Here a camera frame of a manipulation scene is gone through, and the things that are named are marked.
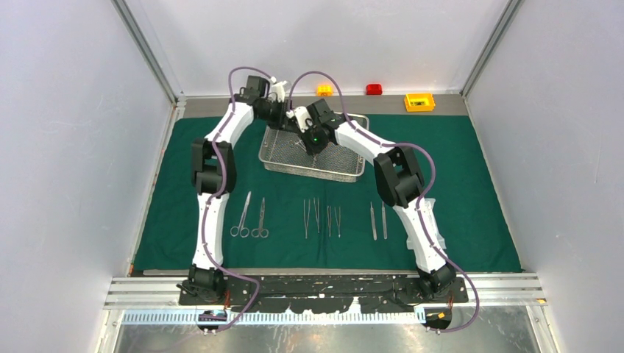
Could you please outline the metal mesh tray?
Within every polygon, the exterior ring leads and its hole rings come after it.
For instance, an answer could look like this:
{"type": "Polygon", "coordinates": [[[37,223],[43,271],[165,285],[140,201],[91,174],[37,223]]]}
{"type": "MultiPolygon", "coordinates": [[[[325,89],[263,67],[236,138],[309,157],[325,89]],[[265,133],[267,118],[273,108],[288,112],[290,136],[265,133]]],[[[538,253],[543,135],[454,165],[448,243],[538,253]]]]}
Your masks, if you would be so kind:
{"type": "Polygon", "coordinates": [[[258,153],[265,169],[337,182],[357,182],[364,174],[366,161],[358,153],[330,142],[319,154],[308,155],[295,145],[299,133],[266,128],[258,153]]]}

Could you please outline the thin steel tweezers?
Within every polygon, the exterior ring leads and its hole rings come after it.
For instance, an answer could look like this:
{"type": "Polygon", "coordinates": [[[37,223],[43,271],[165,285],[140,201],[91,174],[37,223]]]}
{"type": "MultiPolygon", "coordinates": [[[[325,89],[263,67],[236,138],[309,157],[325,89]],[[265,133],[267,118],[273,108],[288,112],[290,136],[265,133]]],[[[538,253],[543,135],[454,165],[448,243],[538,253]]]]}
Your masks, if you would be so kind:
{"type": "Polygon", "coordinates": [[[340,238],[341,237],[341,208],[340,207],[334,208],[334,216],[336,219],[337,235],[340,238]]]}

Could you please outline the steel spatula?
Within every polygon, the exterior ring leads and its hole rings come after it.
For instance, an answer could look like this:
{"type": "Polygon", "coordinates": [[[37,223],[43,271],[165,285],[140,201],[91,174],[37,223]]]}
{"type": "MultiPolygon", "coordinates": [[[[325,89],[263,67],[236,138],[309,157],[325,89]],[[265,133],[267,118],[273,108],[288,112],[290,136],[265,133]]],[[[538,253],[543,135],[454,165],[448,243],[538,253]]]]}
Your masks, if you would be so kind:
{"type": "Polygon", "coordinates": [[[314,198],[313,199],[313,205],[314,205],[314,212],[315,212],[315,219],[316,219],[316,229],[317,229],[317,233],[320,234],[320,200],[319,198],[314,198]]]}

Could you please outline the long steel forceps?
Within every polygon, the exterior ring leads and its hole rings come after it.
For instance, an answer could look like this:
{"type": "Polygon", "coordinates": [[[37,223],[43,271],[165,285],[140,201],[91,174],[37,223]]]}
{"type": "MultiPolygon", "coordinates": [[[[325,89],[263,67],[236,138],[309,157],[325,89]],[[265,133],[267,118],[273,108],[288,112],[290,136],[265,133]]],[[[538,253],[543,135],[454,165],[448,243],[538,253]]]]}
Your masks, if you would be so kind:
{"type": "Polygon", "coordinates": [[[311,200],[305,199],[303,201],[303,224],[304,224],[305,239],[308,239],[310,211],[311,211],[311,200]]]}

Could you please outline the green surgical cloth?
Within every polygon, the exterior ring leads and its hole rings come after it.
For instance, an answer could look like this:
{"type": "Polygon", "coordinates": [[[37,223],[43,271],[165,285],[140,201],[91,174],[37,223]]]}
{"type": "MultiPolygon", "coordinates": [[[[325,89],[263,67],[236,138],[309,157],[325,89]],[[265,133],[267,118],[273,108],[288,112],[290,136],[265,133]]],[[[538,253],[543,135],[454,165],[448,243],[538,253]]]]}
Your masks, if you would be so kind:
{"type": "MultiPolygon", "coordinates": [[[[428,196],[447,256],[469,272],[519,272],[522,269],[471,121],[464,115],[371,115],[372,131],[387,140],[425,149],[419,164],[434,178],[428,196]]],[[[152,203],[134,260],[136,271],[186,270],[196,250],[199,205],[191,184],[191,144],[209,133],[217,118],[185,118],[173,128],[152,203]]],[[[276,173],[258,158],[266,126],[250,125],[234,148],[238,178],[225,210],[222,246],[226,268],[354,268],[413,270],[414,253],[397,214],[386,207],[388,239],[383,239],[381,200],[373,167],[357,182],[333,182],[276,173]],[[247,193],[246,238],[232,237],[247,193]],[[253,238],[262,198],[268,238],[253,238]],[[320,200],[320,234],[313,199],[320,200]],[[311,200],[308,239],[303,201],[311,200]],[[372,238],[369,204],[375,208],[377,241],[372,238]],[[332,235],[327,236],[327,206],[332,235]],[[334,208],[341,208],[341,237],[334,208]]]]}

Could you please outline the steel scalpel handle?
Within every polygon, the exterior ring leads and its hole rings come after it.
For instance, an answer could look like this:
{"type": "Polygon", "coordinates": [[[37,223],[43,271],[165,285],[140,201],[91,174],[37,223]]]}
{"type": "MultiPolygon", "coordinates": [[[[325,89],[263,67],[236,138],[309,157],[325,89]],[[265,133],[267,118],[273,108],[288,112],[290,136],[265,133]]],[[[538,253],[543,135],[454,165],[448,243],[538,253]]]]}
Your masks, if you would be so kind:
{"type": "Polygon", "coordinates": [[[371,227],[372,227],[372,238],[374,241],[377,241],[377,227],[376,227],[376,217],[375,217],[375,208],[373,202],[369,204],[370,218],[371,218],[371,227]]]}
{"type": "Polygon", "coordinates": [[[383,239],[388,239],[388,230],[387,230],[387,217],[386,217],[386,205],[384,202],[381,203],[381,217],[382,217],[382,229],[383,229],[383,239]]]}

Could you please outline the steel scissors blade pair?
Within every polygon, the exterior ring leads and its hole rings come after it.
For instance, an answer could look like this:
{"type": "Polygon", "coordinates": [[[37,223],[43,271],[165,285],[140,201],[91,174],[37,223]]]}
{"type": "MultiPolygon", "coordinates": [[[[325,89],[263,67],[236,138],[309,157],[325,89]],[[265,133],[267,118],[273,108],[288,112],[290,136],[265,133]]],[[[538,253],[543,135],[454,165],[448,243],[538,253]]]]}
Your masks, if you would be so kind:
{"type": "Polygon", "coordinates": [[[258,215],[258,226],[251,231],[253,238],[268,238],[269,230],[264,227],[266,214],[266,199],[262,198],[258,215]]]}

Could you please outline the surgical scissors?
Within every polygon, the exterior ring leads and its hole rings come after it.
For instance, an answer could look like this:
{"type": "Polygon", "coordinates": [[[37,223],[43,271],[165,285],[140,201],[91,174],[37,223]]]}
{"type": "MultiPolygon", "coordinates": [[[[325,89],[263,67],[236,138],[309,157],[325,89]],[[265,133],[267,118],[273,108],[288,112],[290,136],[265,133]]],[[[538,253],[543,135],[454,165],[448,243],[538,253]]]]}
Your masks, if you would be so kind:
{"type": "Polygon", "coordinates": [[[241,212],[241,217],[239,218],[238,224],[230,228],[230,235],[232,237],[246,238],[250,234],[250,230],[246,226],[246,219],[247,219],[247,213],[248,213],[248,209],[250,206],[251,198],[252,198],[252,192],[249,191],[247,193],[247,197],[245,199],[244,207],[241,212]]]}

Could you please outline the surgical forceps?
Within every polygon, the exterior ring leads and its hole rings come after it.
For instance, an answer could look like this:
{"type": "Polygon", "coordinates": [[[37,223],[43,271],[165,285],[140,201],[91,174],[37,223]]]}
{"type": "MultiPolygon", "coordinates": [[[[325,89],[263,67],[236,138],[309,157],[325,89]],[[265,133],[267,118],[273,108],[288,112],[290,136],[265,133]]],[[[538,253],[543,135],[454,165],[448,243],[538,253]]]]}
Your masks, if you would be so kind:
{"type": "Polygon", "coordinates": [[[298,147],[300,147],[303,151],[306,151],[305,144],[303,143],[303,141],[302,141],[302,140],[298,140],[298,141],[295,143],[295,145],[296,145],[296,146],[298,146],[298,147]]]}

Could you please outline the white paper packet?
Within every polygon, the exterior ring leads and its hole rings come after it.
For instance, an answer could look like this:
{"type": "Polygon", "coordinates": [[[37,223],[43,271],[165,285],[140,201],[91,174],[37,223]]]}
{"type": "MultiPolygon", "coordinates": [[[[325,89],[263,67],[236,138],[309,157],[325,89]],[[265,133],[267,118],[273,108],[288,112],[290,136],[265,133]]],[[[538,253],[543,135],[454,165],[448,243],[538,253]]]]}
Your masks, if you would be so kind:
{"type": "Polygon", "coordinates": [[[425,237],[424,229],[426,229],[434,245],[445,251],[447,248],[445,239],[439,232],[433,212],[436,200],[434,198],[424,198],[419,203],[419,206],[416,205],[417,201],[418,199],[414,199],[408,203],[408,207],[404,209],[405,221],[401,219],[407,232],[407,248],[415,251],[417,243],[430,245],[425,237]]]}

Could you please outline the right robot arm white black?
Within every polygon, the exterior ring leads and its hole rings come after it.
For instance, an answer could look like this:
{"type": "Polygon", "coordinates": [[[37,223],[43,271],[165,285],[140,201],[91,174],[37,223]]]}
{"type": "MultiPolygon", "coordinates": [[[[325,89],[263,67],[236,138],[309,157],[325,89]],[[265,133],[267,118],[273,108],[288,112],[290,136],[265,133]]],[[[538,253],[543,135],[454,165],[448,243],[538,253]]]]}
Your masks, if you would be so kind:
{"type": "Polygon", "coordinates": [[[422,296],[438,302],[449,293],[456,269],[444,251],[444,241],[433,213],[434,199],[426,199],[432,181],[426,181],[417,161],[417,147],[394,143],[363,128],[346,113],[331,110],[323,99],[286,113],[310,154],[329,143],[343,146],[370,163],[377,192],[392,207],[407,233],[407,247],[414,252],[422,296]]]}

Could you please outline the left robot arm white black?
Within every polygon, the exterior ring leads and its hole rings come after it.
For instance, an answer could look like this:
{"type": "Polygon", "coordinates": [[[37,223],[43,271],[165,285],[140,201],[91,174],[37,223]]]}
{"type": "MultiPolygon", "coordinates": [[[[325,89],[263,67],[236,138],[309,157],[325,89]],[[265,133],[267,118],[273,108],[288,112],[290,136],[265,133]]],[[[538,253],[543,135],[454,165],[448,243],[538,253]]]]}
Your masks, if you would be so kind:
{"type": "Polygon", "coordinates": [[[179,285],[180,304],[218,304],[227,289],[222,238],[227,202],[237,180],[234,147],[256,119],[278,122],[284,116],[286,81],[249,76],[232,92],[216,127],[191,144],[191,183],[199,205],[196,250],[188,278],[179,285]]]}

